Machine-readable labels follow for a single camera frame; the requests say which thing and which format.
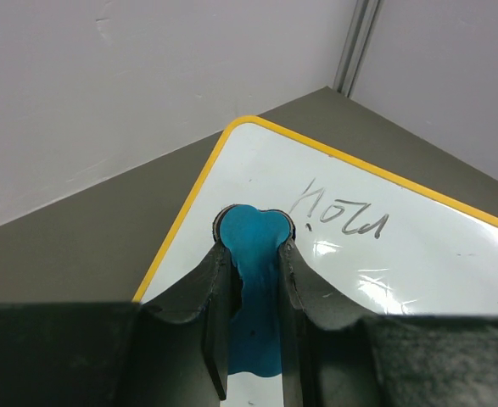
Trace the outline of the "yellow framed whiteboard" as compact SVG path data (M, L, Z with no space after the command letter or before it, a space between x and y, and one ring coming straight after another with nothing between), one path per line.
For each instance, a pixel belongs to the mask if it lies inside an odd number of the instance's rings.
M222 133L136 293L194 269L234 204L279 210L306 263L359 305L381 406L498 406L498 217L256 117ZM221 402L287 406L282 373L227 374Z

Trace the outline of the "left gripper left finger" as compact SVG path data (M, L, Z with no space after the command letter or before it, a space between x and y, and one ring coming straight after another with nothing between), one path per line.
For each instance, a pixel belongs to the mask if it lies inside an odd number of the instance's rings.
M229 324L241 286L230 251L217 242L194 269L143 304L117 401L225 400Z

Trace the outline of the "blue eraser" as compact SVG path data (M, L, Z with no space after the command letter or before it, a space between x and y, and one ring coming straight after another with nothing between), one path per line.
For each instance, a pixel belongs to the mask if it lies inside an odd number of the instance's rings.
M282 211L234 204L215 219L215 239L228 249L241 281L230 320L228 373L282 373L278 315L278 250L295 228Z

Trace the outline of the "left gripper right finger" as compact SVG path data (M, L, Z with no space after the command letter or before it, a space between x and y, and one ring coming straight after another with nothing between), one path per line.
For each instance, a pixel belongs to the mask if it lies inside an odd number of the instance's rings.
M314 271L293 239L277 252L283 402L381 406L364 319L375 312Z

